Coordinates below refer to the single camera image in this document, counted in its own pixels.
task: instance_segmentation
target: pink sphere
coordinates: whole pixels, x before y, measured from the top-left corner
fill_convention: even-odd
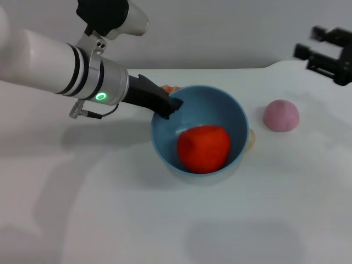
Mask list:
[[[264,123],[276,132],[291,131],[299,123],[298,109],[286,100],[273,101],[265,109]]]

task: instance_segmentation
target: red ball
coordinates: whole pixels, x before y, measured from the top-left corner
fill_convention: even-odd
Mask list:
[[[183,132],[177,142],[178,156],[191,172],[212,173],[222,169],[230,154],[231,139],[217,125],[203,125]]]

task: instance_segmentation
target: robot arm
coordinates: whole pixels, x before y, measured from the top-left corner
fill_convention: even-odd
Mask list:
[[[128,0],[79,0],[77,14],[87,28],[73,46],[30,30],[11,29],[0,7],[0,80],[78,98],[72,118],[106,116],[83,110],[85,101],[115,109],[120,102],[132,103],[166,119],[180,108],[181,100],[144,76],[129,76],[122,65],[102,56],[105,38],[146,32],[148,18],[136,5]]]
[[[301,44],[296,45],[294,57],[308,60],[307,69],[333,79],[338,85],[352,83],[352,32],[340,28],[327,31],[316,26],[312,29],[311,38],[341,47],[339,59],[316,53]]]

